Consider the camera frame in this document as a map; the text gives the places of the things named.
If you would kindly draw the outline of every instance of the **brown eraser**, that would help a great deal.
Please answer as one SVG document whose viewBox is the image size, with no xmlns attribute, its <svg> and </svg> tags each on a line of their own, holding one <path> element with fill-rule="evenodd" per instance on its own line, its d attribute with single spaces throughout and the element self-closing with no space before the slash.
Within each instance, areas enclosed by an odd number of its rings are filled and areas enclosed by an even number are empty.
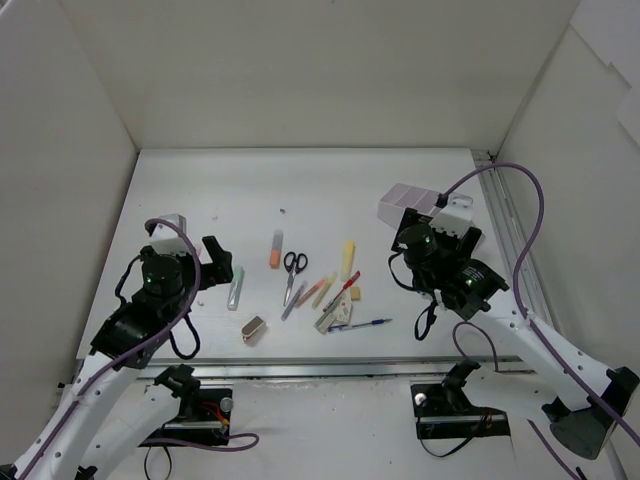
<svg viewBox="0 0 640 480">
<path fill-rule="evenodd" d="M 351 287 L 351 300 L 360 300 L 360 287 Z"/>
</svg>

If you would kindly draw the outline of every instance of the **yellow highlighter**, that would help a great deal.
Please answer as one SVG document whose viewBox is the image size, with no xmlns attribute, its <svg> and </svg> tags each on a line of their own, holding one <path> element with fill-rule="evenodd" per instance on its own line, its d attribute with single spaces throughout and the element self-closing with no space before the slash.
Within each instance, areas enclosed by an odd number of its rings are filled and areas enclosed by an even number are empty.
<svg viewBox="0 0 640 480">
<path fill-rule="evenodd" d="M 342 255 L 342 271 L 340 272 L 340 280 L 346 282 L 351 278 L 351 267 L 353 266 L 353 254 L 356 250 L 356 244 L 353 240 L 349 240 L 344 246 L 344 254 Z"/>
<path fill-rule="evenodd" d="M 333 285 L 333 282 L 336 281 L 336 277 L 337 276 L 338 276 L 338 274 L 336 272 L 333 272 L 333 274 L 329 277 L 329 280 L 327 280 L 325 282 L 324 287 L 322 287 L 322 290 L 320 290 L 320 293 L 318 294 L 316 299 L 311 304 L 311 308 L 313 308 L 314 310 L 316 308 L 318 308 L 318 305 L 320 305 L 320 302 L 322 302 L 322 299 L 324 298 L 324 296 L 327 294 L 327 292 L 331 288 L 331 285 Z"/>
</svg>

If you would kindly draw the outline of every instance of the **blue pen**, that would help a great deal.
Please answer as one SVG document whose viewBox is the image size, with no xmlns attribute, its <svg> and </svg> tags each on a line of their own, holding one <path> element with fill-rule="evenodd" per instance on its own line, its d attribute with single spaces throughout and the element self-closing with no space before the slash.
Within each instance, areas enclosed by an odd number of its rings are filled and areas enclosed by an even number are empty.
<svg viewBox="0 0 640 480">
<path fill-rule="evenodd" d="M 389 323 L 393 318 L 381 318 L 379 320 L 372 320 L 367 323 L 358 323 L 356 325 L 334 325 L 329 327 L 329 333 L 344 332 L 345 330 L 355 330 L 356 328 L 375 327 L 376 325 L 382 325 Z"/>
</svg>

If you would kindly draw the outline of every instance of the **red pen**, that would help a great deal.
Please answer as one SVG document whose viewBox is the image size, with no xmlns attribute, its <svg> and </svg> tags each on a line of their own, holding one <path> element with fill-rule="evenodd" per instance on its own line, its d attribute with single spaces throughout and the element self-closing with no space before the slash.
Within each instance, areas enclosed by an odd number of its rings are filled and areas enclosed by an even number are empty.
<svg viewBox="0 0 640 480">
<path fill-rule="evenodd" d="M 353 274 L 353 277 L 351 277 L 349 280 L 347 280 L 347 283 L 345 283 L 345 284 L 344 284 L 344 287 L 342 287 L 342 290 L 340 290 L 340 291 L 338 292 L 338 295 L 336 295 L 335 297 L 333 297 L 333 299 L 332 299 L 329 303 L 327 303 L 327 306 L 326 306 L 326 307 L 324 307 L 324 308 L 322 309 L 322 311 L 323 311 L 323 312 L 326 312 L 326 311 L 327 311 L 327 309 L 331 306 L 331 304 L 332 304 L 333 302 L 335 302 L 335 301 L 338 299 L 338 297 L 339 297 L 340 295 L 342 295 L 342 294 L 347 290 L 347 288 L 349 288 L 351 285 L 353 285 L 353 284 L 355 283 L 355 281 L 358 279 L 358 277 L 360 277 L 360 270 L 358 270 L 356 273 L 354 273 L 354 274 Z"/>
</svg>

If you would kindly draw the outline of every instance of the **orange marker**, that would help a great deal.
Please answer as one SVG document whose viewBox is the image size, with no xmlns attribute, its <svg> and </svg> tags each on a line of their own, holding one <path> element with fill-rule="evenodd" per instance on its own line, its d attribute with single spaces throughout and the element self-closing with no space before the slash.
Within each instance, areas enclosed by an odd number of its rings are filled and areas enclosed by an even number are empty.
<svg viewBox="0 0 640 480">
<path fill-rule="evenodd" d="M 296 308 L 300 308 L 302 306 L 302 304 L 304 302 L 306 302 L 307 300 L 309 300 L 309 298 L 311 298 L 311 296 L 316 293 L 318 291 L 318 289 L 324 285 L 324 283 L 327 281 L 327 277 L 323 278 L 322 280 L 320 280 L 318 283 L 316 283 L 313 287 L 311 287 L 309 289 L 309 291 L 307 293 L 305 293 L 303 296 L 300 297 L 300 300 L 297 301 L 296 303 Z"/>
<path fill-rule="evenodd" d="M 271 245 L 271 256 L 269 257 L 269 266 L 271 268 L 280 268 L 280 252 L 282 251 L 282 239 L 284 232 L 276 230 L 273 232 L 273 243 Z"/>
</svg>

